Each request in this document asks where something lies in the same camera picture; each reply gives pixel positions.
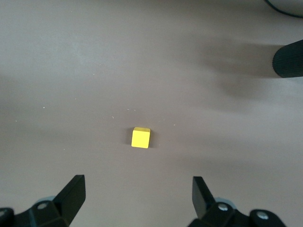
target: yellow cube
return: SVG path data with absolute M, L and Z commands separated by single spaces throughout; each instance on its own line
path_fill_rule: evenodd
M 132 147 L 148 148 L 150 135 L 150 129 L 135 127 L 133 130 Z

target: black cylindrical object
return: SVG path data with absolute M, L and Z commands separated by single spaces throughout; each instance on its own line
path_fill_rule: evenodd
M 279 49 L 273 58 L 273 67 L 280 77 L 303 77 L 303 40 Z

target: gray surface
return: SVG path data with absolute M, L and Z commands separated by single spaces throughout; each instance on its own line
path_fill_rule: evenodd
M 85 174 L 73 227 L 184 227 L 201 175 L 301 226 L 303 78 L 271 59 L 302 37 L 261 0 L 2 0 L 0 206 Z M 135 126 L 151 148 L 130 146 Z

